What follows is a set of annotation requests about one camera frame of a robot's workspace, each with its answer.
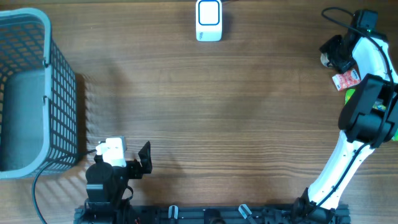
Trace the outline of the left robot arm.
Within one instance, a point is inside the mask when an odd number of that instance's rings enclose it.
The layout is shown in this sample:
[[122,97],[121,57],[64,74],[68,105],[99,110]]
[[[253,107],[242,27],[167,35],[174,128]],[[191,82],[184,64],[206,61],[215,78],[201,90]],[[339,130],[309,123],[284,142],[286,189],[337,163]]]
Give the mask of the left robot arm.
[[125,190],[133,192],[128,182],[142,179],[152,172],[150,142],[138,152],[139,160],[127,161],[124,167],[112,166],[104,156],[95,156],[95,163],[86,171],[88,198],[75,210],[74,223],[141,223]]

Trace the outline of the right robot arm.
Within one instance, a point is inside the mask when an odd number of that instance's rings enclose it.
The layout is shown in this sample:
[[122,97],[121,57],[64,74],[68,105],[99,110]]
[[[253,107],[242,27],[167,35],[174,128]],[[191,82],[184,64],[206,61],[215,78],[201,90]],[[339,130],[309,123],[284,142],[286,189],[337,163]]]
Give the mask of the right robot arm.
[[360,81],[338,120],[336,147],[317,180],[297,198],[292,223],[337,223],[341,194],[364,160],[397,134],[397,74],[389,58],[387,36],[375,30],[378,13],[350,12],[346,35],[320,47],[322,64],[345,73],[359,70]]

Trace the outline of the green Haribo candy bag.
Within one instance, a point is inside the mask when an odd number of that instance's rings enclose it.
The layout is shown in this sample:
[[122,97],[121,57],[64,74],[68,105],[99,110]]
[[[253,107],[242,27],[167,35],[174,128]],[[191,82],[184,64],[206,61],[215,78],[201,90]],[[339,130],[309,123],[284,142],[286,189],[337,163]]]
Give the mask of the green Haribo candy bag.
[[[348,89],[345,93],[345,104],[347,104],[347,102],[349,101],[349,99],[352,97],[352,95],[354,94],[355,89]],[[379,110],[379,111],[385,111],[386,107],[383,105],[382,101],[380,99],[377,99],[376,102],[373,104],[373,108],[375,110]],[[397,141],[397,133],[395,133],[391,139],[392,141]]]

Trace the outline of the small red white box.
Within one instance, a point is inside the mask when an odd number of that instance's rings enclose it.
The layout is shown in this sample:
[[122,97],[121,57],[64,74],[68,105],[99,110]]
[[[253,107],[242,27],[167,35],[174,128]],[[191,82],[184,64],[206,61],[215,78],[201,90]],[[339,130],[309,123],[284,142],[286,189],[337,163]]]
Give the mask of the small red white box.
[[361,77],[353,68],[345,73],[336,74],[332,77],[333,83],[338,91],[345,90],[361,82]]

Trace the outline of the green lid jar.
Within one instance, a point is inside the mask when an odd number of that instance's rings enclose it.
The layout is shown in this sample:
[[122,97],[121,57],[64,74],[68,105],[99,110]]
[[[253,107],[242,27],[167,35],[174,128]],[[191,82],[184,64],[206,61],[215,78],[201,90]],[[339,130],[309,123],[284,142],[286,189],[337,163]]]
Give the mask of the green lid jar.
[[328,54],[327,53],[321,53],[320,61],[321,61],[323,66],[325,66],[327,68],[331,68],[332,67],[331,62],[328,59]]

